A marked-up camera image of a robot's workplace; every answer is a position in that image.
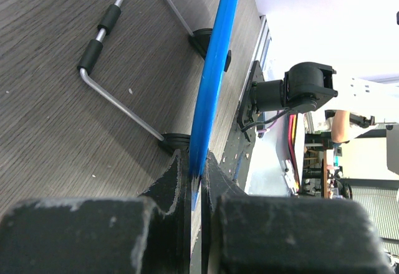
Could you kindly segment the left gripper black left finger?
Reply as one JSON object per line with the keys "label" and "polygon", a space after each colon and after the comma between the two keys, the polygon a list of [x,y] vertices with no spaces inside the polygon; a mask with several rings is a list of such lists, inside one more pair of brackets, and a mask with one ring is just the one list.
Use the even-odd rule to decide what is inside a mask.
{"label": "left gripper black left finger", "polygon": [[20,201],[1,219],[2,273],[188,273],[188,155],[137,197]]}

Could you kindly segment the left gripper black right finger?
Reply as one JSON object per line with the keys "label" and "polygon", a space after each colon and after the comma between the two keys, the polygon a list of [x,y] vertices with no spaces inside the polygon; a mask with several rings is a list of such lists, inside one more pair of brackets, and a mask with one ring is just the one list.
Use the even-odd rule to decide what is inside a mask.
{"label": "left gripper black right finger", "polygon": [[391,273],[356,202],[250,196],[208,153],[201,178],[203,273]]}

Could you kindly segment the blue framed whiteboard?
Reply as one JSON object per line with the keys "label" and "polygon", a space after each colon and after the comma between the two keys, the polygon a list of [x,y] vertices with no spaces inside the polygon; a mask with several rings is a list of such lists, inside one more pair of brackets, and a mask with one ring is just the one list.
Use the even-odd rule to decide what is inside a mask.
{"label": "blue framed whiteboard", "polygon": [[198,90],[189,147],[191,210],[196,209],[238,0],[220,0]]}

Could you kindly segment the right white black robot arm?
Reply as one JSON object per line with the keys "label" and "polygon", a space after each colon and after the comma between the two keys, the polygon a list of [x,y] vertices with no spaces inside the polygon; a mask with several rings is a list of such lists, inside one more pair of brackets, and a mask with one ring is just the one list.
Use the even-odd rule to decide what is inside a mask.
{"label": "right white black robot arm", "polygon": [[282,80],[253,83],[249,99],[256,112],[307,113],[346,110],[398,123],[398,87],[338,74],[331,66],[299,63]]}

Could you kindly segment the person in background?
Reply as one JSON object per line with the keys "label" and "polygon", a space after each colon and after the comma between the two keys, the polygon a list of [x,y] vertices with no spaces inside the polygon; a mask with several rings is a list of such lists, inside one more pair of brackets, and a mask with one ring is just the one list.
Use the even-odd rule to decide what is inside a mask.
{"label": "person in background", "polygon": [[351,113],[345,110],[327,110],[325,112],[325,125],[327,126],[325,130],[331,132],[334,147],[339,147],[342,143],[349,143],[378,126],[370,125],[368,128],[362,128],[350,121],[350,115]]}

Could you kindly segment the aluminium frame rail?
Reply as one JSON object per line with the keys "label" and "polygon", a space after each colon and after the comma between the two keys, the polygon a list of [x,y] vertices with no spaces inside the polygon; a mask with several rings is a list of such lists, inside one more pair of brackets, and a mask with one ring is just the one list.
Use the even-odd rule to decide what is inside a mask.
{"label": "aluminium frame rail", "polygon": [[253,60],[258,61],[261,69],[264,70],[269,44],[271,43],[271,33],[266,16],[262,15],[260,17],[260,20],[261,20],[261,30],[259,33],[259,38],[257,41],[257,46],[255,49]]}

